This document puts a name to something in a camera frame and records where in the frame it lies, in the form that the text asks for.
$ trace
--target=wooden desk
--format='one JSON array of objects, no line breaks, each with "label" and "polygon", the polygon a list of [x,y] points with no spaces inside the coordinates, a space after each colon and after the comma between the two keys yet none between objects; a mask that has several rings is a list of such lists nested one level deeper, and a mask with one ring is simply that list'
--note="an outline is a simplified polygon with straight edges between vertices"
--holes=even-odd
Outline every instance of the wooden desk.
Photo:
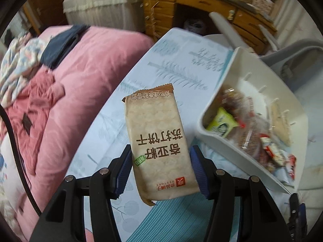
[{"label": "wooden desk", "polygon": [[222,14],[257,54],[261,54],[268,44],[258,25],[263,25],[272,35],[277,32],[272,23],[260,14],[226,0],[143,0],[146,34],[154,37],[154,29],[159,36],[167,33],[173,27],[177,4]]}]

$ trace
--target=wooden door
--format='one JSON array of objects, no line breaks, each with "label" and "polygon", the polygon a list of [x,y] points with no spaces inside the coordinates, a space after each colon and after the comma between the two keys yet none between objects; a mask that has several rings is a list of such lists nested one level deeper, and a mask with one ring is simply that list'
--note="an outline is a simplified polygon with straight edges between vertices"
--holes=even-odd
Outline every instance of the wooden door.
[{"label": "wooden door", "polygon": [[32,13],[39,20],[41,27],[44,30],[47,27],[55,25],[66,25],[67,19],[63,13],[64,0],[28,0]]}]

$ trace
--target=dark blue folded pants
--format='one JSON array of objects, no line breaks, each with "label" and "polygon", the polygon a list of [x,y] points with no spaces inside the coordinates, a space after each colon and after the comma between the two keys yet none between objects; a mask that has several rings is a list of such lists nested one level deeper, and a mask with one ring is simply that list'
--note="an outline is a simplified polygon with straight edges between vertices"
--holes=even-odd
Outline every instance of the dark blue folded pants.
[{"label": "dark blue folded pants", "polygon": [[80,35],[89,27],[89,25],[76,24],[55,36],[48,43],[40,62],[54,70],[79,42]]}]

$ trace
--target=beige snack package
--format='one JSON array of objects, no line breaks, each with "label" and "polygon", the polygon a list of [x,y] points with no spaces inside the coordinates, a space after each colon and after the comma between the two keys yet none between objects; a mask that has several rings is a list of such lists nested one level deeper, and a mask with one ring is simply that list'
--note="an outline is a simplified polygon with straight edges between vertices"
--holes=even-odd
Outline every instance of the beige snack package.
[{"label": "beige snack package", "polygon": [[133,170],[147,205],[199,192],[172,84],[123,99]]}]

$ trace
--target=teal striped fabric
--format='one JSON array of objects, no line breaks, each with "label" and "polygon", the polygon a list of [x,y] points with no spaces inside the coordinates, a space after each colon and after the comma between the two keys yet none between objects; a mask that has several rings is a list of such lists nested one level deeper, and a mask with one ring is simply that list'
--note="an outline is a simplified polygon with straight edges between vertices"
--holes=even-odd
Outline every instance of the teal striped fabric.
[{"label": "teal striped fabric", "polygon": [[[236,198],[232,239],[239,226],[239,201]],[[213,200],[201,193],[158,201],[127,242],[203,242],[212,207]]]}]

